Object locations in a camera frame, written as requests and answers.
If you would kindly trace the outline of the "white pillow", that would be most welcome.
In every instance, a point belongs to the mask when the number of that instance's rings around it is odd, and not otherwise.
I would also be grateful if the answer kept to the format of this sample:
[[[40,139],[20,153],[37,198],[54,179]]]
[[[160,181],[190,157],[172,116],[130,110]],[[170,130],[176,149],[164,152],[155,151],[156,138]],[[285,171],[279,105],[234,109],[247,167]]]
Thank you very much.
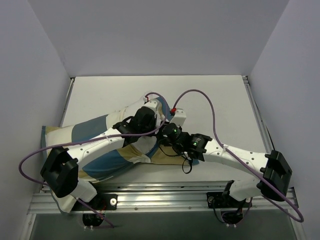
[[[161,98],[161,97],[151,97],[151,95],[148,95],[150,99],[157,99],[160,101],[162,107],[160,110],[161,117],[157,118],[156,127],[158,127],[161,123],[160,121],[169,121],[171,119],[169,114],[169,106],[167,102]],[[140,100],[134,102],[133,104],[126,106],[125,108],[110,113],[106,117],[106,127],[110,129],[118,122],[121,122],[125,118],[129,116],[134,116],[138,109],[141,107],[144,107],[144,98],[141,98]],[[132,143],[131,145],[144,155],[152,155],[154,151],[157,150],[157,143],[156,143],[156,137],[155,136],[142,136],[139,138],[139,140],[135,143]]]

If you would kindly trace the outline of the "blue beige white pillowcase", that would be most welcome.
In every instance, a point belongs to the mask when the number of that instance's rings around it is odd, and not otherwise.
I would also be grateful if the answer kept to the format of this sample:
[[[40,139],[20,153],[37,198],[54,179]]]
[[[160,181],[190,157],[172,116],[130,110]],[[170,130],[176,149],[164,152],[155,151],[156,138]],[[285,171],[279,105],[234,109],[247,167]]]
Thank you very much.
[[[109,114],[71,125],[72,142],[87,141],[107,131],[106,117]],[[106,153],[80,169],[79,177],[86,182],[97,184],[127,172],[135,164],[177,166],[183,164],[184,159],[181,156],[174,156],[174,151],[170,147],[158,144],[156,146],[156,151],[151,155],[141,153],[132,145]]]

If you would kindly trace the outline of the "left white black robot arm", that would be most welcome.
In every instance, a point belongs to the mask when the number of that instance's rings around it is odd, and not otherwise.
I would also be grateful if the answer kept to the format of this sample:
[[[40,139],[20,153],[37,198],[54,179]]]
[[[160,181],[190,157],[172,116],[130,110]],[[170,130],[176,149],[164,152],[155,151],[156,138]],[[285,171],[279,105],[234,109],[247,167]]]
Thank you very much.
[[[90,182],[79,178],[79,170],[109,152],[153,134],[157,130],[157,116],[155,107],[143,106],[134,116],[125,118],[88,141],[53,147],[40,171],[41,176],[57,198],[72,196],[82,200],[88,209],[97,209],[101,197]]]

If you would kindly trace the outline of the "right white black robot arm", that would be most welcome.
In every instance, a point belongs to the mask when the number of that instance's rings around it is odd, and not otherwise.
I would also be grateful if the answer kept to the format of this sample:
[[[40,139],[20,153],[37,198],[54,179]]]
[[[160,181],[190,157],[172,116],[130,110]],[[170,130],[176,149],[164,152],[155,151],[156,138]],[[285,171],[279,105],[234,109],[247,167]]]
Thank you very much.
[[[189,160],[222,164],[252,177],[247,180],[231,179],[222,193],[223,203],[234,206],[247,198],[264,196],[282,202],[289,188],[292,170],[284,156],[276,150],[259,153],[229,145],[219,145],[210,136],[189,134],[174,123],[165,124],[157,134],[160,145],[172,147]]]

